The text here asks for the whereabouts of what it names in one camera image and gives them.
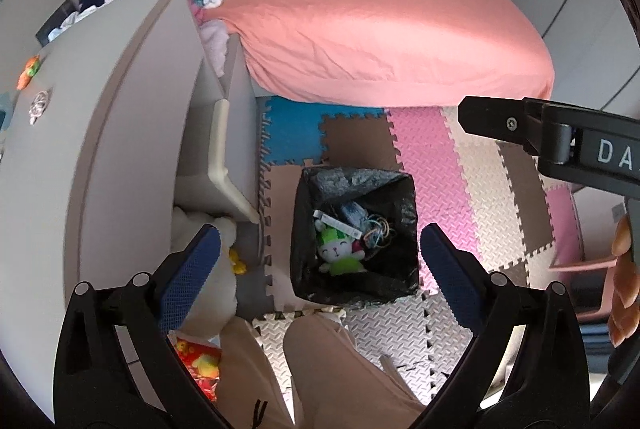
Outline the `right hand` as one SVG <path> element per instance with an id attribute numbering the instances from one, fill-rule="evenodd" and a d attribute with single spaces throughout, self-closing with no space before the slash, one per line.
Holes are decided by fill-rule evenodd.
<path id="1" fill-rule="evenodd" d="M 629 339 L 639 326 L 639 271 L 632 261 L 631 245 L 630 225 L 625 215 L 617 224 L 611 248 L 616 265 L 608 334 L 614 348 Z"/>

